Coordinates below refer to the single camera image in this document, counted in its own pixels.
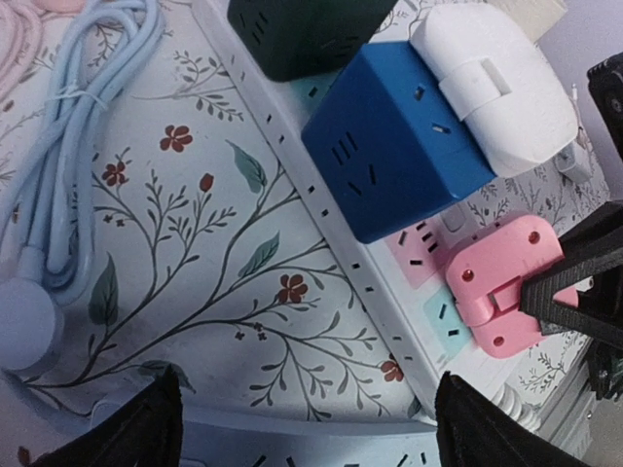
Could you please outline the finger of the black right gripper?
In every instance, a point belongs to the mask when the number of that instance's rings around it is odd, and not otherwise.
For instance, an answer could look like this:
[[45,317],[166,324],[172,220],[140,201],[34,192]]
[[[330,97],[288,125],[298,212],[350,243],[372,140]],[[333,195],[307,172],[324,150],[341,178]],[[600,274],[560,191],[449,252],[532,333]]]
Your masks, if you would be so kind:
[[[522,285],[520,310],[544,336],[576,331],[598,341],[622,339],[622,204],[607,202],[561,238],[564,258]],[[577,305],[555,295],[586,279]]]

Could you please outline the white power strip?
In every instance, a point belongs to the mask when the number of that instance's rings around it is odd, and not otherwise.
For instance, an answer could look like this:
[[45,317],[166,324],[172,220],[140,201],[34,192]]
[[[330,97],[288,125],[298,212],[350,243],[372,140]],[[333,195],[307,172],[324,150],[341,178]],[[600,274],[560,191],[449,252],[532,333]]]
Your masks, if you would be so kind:
[[301,140],[301,130],[333,83],[332,75],[278,84],[261,72],[227,20],[224,1],[192,7],[202,32],[223,61],[239,94],[367,313],[396,357],[423,409],[432,413],[439,377],[452,371],[487,396],[509,396],[548,413],[574,381],[588,340],[576,333],[498,360],[480,349],[458,319],[446,287],[443,257],[457,242],[513,211],[569,230],[608,199],[604,173],[591,154],[591,179],[574,184],[553,163],[499,180],[418,228],[371,244],[348,228]]

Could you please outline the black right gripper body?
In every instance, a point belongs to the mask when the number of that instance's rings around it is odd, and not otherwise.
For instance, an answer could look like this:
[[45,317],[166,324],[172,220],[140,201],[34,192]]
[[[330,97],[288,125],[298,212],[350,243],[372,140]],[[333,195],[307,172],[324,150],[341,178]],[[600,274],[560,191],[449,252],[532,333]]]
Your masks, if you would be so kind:
[[[613,55],[587,71],[588,90],[622,158],[622,56]],[[594,341],[587,354],[591,388],[598,400],[622,398],[622,351]]]

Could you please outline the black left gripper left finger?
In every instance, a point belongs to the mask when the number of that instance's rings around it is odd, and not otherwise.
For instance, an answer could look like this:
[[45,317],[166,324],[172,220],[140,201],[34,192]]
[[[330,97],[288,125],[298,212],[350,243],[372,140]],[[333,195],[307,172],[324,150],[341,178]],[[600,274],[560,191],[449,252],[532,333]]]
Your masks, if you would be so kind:
[[88,433],[37,458],[39,467],[177,467],[183,439],[179,379],[164,373]]

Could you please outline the dark blue cube socket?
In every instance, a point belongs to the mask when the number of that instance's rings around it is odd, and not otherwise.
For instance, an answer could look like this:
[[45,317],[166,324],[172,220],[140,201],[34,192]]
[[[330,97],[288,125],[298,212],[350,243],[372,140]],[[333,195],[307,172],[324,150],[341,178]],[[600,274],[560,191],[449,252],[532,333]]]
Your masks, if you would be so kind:
[[495,179],[406,41],[364,45],[322,98],[301,139],[362,243],[429,218]]

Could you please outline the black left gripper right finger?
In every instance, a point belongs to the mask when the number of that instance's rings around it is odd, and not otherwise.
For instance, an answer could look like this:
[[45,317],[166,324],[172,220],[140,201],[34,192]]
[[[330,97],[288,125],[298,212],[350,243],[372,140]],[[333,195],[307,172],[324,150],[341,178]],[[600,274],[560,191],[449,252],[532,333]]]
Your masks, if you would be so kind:
[[588,440],[587,414],[594,406],[595,397],[585,389],[554,435],[563,443],[559,448],[522,427],[461,377],[447,372],[435,399],[440,464],[583,466],[573,450]]

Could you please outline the dark green cube socket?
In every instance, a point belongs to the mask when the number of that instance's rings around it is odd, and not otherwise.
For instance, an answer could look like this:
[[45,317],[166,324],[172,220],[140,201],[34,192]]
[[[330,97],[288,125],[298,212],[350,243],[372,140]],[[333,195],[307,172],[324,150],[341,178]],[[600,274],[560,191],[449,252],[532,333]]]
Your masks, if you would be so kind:
[[276,82],[335,71],[367,43],[395,6],[378,0],[231,1],[227,19]]

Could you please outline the pink plug adapter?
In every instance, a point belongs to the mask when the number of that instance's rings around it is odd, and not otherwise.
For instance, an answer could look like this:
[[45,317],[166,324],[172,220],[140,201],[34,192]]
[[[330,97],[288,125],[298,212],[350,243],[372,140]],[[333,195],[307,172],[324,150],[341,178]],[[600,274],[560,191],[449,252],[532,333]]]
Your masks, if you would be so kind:
[[521,288],[563,258],[554,228],[534,214],[506,216],[453,247],[445,279],[488,355],[511,358],[544,340],[538,320],[520,308]]

